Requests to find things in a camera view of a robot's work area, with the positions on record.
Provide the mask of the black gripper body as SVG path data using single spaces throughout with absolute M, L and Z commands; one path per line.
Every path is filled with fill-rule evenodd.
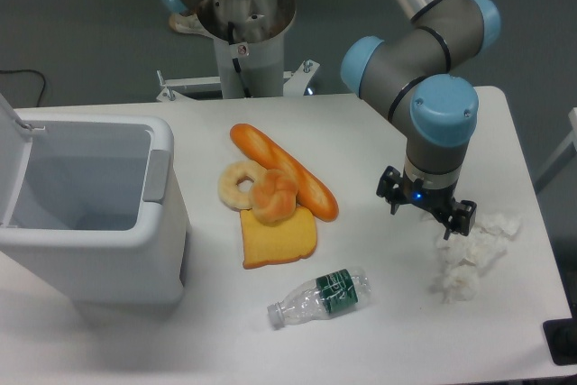
M 418 179 L 415 182 L 402 178 L 396 188 L 396 208 L 412 205 L 432 215 L 439 223 L 447 223 L 453 214 L 456 184 L 441 189 L 425 188 Z

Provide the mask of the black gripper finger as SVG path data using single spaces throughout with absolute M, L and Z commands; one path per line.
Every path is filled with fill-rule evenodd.
M 444 240 L 448 240 L 451 234 L 468 236 L 475 224 L 477 203 L 471 200 L 452 201 L 451 212 L 444 222 Z
M 395 215 L 402 205 L 402 177 L 400 172 L 392 166 L 388 166 L 382 173 L 376 194 L 384 198 L 390 205 L 390 213 Z

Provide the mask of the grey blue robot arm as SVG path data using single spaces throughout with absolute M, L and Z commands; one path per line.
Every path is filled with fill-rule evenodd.
M 292 24 L 294 0 L 161 0 L 215 44 L 226 98 L 280 96 L 283 57 L 267 49 Z M 468 234 L 476 206 L 454 191 L 477 124 L 479 98 L 452 68 L 498 39 L 491 0 L 397 0 L 412 23 L 403 39 L 358 40 L 344 55 L 343 83 L 407 140 L 403 170 L 387 168 L 377 193 L 392 208 L 416 206 L 447 234 Z

